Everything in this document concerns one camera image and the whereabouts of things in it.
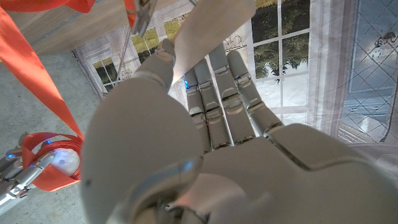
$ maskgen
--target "orange fabric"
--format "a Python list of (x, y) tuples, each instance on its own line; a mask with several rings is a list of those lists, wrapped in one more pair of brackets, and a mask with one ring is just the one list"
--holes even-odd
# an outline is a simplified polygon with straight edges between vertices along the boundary
[[(41, 142), (55, 136), (63, 136), (70, 140), (52, 142), (41, 148), (36, 154), (32, 152), (33, 148)], [(72, 135), (68, 134), (55, 134), (55, 133), (34, 133), (26, 136), (22, 142), (22, 165), (24, 169), (36, 161), (40, 156), (58, 148), (73, 149), (80, 157), (80, 150), (83, 141)], [(34, 181), (36, 187), (49, 192), (61, 189), (62, 187), (69, 186), (78, 182), (80, 179), (80, 168), (70, 177), (59, 171), (56, 167), (49, 165), (43, 173), (41, 173)]]
[(87, 13), (95, 0), (0, 0), (4, 10), (16, 12), (40, 12), (66, 4), (68, 7)]
[(129, 11), (135, 11), (136, 6), (134, 5), (134, 0), (124, 0), (124, 5), (127, 10), (127, 19), (129, 20), (130, 27), (134, 26), (134, 22), (136, 21), (137, 14), (131, 14)]
[(32, 47), (0, 8), (0, 59), (45, 106), (83, 139), (76, 121)]
[[(0, 59), (15, 77), (32, 92), (45, 106), (53, 111), (66, 125), (68, 125), (76, 136), (62, 135), (70, 141), (58, 141), (44, 146), (37, 154), (31, 150), (42, 141), (58, 136), (54, 133), (35, 133), (27, 136), (22, 143), (22, 162), (24, 168), (33, 163), (42, 154), (58, 147), (65, 147), (75, 150), (80, 155), (83, 143), (81, 133), (76, 121), (73, 119), (68, 106), (65, 104), (57, 90), (50, 75), (44, 69), (39, 58), (27, 43), (12, 19), (0, 7)], [(53, 166), (44, 169), (35, 180), (34, 184), (46, 191), (58, 190), (78, 182), (80, 173), (77, 171), (72, 176), (67, 176)]]

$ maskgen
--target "concrete floor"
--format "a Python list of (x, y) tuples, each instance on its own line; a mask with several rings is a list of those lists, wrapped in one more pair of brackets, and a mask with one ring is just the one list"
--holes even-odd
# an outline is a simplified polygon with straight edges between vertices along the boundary
[[(40, 59), (85, 133), (100, 99), (70, 52)], [(24, 132), (73, 134), (22, 86), (3, 63), (0, 63), (0, 95), (0, 157), (15, 147)], [(85, 223), (79, 184), (56, 192), (35, 189), (20, 204), (2, 215), (0, 223)]]

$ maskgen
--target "wooden ceiling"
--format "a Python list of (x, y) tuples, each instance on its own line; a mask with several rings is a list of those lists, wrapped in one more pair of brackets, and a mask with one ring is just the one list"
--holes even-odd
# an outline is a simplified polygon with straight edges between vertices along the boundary
[[(156, 10), (177, 0), (158, 0)], [(83, 14), (66, 6), (44, 12), (8, 12), (38, 55), (74, 49), (128, 24), (123, 0), (102, 0)]]

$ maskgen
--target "blue light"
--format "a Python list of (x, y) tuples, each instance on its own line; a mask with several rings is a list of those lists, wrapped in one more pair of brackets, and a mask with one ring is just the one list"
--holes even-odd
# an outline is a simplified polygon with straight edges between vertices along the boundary
[(185, 88), (189, 90), (189, 88), (191, 88), (190, 86), (188, 86), (188, 81), (184, 80), (185, 83)]
[(184, 170), (190, 170), (193, 167), (193, 162), (192, 161), (188, 161), (183, 165), (183, 169)]

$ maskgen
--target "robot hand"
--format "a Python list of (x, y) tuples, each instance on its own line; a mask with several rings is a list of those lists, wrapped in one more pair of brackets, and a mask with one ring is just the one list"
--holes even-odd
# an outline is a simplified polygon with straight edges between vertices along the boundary
[(15, 206), (35, 186), (34, 179), (39, 176), (55, 158), (55, 152), (44, 154), (26, 169), (22, 167), (22, 140), (20, 136), (17, 146), (0, 159), (0, 214)]
[(185, 75), (188, 113), (167, 95), (174, 58), (166, 39), (92, 118), (91, 223), (396, 223), (394, 184), (337, 140), (283, 126), (237, 52), (209, 54), (213, 77), (204, 60)]

